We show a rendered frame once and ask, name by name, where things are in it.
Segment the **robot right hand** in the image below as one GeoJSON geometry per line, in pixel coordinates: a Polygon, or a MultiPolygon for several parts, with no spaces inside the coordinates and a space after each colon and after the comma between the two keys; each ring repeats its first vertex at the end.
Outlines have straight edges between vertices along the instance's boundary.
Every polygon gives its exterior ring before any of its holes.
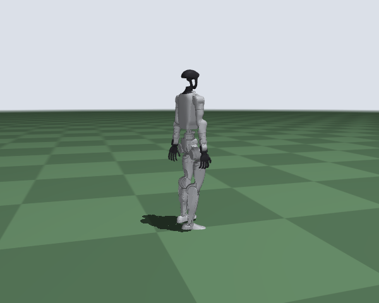
{"type": "Polygon", "coordinates": [[[208,150],[206,150],[206,151],[202,151],[202,147],[200,146],[200,153],[202,154],[201,155],[201,157],[200,157],[200,167],[199,167],[199,169],[201,168],[201,169],[206,169],[206,168],[208,168],[209,167],[209,161],[210,161],[210,163],[211,163],[211,159],[210,159],[210,157],[209,157],[209,155],[207,154],[207,152],[208,152],[208,150]],[[202,162],[203,162],[203,166],[202,166],[202,162]],[[204,168],[204,166],[205,166],[205,168],[204,168]]]}

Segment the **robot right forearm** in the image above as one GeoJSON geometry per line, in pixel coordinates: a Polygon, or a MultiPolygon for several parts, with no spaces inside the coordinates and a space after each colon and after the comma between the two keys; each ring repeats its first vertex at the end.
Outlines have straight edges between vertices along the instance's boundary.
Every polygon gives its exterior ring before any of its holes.
{"type": "Polygon", "coordinates": [[[202,120],[200,121],[199,130],[197,131],[199,137],[199,145],[202,147],[202,151],[207,150],[207,140],[206,140],[206,128],[207,122],[202,120]]]}

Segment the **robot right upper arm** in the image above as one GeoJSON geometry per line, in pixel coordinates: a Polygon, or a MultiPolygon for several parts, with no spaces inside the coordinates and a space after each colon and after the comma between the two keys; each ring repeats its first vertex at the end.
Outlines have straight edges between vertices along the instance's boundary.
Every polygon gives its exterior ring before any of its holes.
{"type": "Polygon", "coordinates": [[[193,95],[193,104],[195,105],[195,113],[196,113],[196,125],[199,127],[200,121],[203,120],[204,115],[204,103],[205,99],[199,95],[193,95]]]}

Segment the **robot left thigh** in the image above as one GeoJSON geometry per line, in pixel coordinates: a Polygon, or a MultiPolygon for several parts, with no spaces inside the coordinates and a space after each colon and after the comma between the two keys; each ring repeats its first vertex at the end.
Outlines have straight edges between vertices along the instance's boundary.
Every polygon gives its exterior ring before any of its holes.
{"type": "Polygon", "coordinates": [[[178,144],[178,149],[180,153],[184,153],[182,157],[184,176],[180,178],[179,185],[180,187],[186,188],[187,185],[190,184],[191,178],[193,176],[193,162],[195,160],[190,159],[189,153],[186,153],[182,149],[181,143],[178,144]]]}

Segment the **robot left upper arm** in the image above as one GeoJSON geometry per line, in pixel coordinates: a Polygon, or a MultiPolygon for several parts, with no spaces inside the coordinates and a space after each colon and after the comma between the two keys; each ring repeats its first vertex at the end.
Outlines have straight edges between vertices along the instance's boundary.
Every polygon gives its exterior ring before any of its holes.
{"type": "Polygon", "coordinates": [[[177,110],[177,99],[178,99],[178,96],[179,96],[179,95],[177,95],[177,96],[176,96],[176,99],[175,99],[175,101],[176,101],[175,123],[176,123],[176,124],[179,124],[179,121],[178,121],[178,110],[177,110]]]}

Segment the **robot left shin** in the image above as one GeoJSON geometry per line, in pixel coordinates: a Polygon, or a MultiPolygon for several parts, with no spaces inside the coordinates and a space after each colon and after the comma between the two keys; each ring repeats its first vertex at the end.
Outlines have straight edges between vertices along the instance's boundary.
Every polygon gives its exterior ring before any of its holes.
{"type": "MultiPolygon", "coordinates": [[[[179,183],[179,181],[178,181],[179,183]]],[[[191,183],[191,182],[190,182],[191,183]]],[[[180,204],[181,204],[181,215],[183,217],[187,216],[187,210],[186,210],[186,205],[187,205],[187,195],[188,193],[186,192],[186,188],[183,188],[183,187],[178,187],[178,195],[179,195],[179,201],[180,201],[180,204]]]]}

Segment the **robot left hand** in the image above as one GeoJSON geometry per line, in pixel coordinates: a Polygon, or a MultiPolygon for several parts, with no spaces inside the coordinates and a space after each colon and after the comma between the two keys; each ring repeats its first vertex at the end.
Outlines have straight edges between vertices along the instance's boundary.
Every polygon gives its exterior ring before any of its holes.
{"type": "Polygon", "coordinates": [[[173,142],[174,142],[174,140],[172,139],[172,143],[171,143],[172,146],[171,146],[171,148],[169,150],[168,158],[170,159],[170,155],[171,155],[171,160],[173,159],[173,161],[175,162],[175,160],[174,160],[174,154],[175,154],[176,161],[177,161],[176,153],[178,153],[179,157],[180,157],[180,154],[179,154],[178,147],[177,147],[178,144],[177,145],[173,145],[173,142]]]}

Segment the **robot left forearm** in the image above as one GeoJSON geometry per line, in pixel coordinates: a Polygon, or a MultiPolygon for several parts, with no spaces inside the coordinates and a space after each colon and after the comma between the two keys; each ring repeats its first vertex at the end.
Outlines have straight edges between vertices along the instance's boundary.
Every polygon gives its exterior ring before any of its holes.
{"type": "Polygon", "coordinates": [[[174,128],[173,135],[172,135],[172,138],[174,140],[173,145],[177,145],[178,142],[179,142],[179,138],[180,138],[179,134],[180,134],[181,128],[179,127],[178,124],[175,123],[175,121],[174,121],[174,124],[173,124],[173,128],[174,128]]]}

